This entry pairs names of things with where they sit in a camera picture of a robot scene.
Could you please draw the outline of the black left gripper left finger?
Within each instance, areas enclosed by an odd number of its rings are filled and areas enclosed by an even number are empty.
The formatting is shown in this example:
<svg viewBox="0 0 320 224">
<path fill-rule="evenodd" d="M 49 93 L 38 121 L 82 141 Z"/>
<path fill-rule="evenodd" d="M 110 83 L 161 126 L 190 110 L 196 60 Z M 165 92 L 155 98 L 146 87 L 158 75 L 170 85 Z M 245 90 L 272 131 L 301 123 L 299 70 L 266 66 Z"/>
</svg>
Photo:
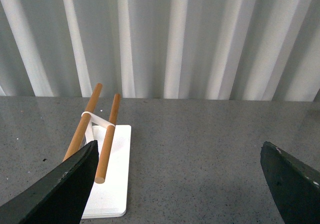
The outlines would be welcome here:
<svg viewBox="0 0 320 224">
<path fill-rule="evenodd" d="M 2 224 L 78 224 L 99 161 L 93 140 L 0 208 Z"/>
</svg>

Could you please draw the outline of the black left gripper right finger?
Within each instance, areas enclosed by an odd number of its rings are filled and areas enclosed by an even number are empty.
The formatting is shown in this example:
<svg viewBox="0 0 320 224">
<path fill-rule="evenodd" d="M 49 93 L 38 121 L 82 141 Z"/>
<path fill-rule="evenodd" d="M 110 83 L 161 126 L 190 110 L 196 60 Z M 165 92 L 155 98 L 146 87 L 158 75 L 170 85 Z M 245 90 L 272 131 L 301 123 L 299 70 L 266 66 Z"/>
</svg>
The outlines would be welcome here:
<svg viewBox="0 0 320 224">
<path fill-rule="evenodd" d="M 260 164 L 284 223 L 318 224 L 320 173 L 271 142 L 264 142 Z"/>
</svg>

